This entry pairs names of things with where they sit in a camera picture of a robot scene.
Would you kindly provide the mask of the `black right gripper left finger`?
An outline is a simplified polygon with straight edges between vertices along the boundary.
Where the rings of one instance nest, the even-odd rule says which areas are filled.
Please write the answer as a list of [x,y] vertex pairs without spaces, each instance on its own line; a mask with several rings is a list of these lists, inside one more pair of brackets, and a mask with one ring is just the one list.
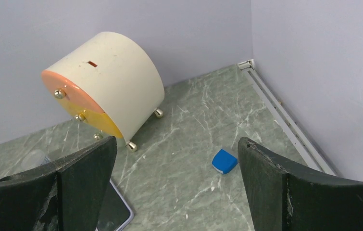
[[93,231],[117,154],[106,137],[0,179],[0,231]]

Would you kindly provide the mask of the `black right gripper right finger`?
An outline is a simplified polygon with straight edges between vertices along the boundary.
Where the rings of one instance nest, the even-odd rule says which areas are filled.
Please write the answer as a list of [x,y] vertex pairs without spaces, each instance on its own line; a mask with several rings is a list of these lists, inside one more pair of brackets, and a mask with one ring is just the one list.
[[363,231],[363,182],[329,175],[243,137],[238,161],[255,230]]

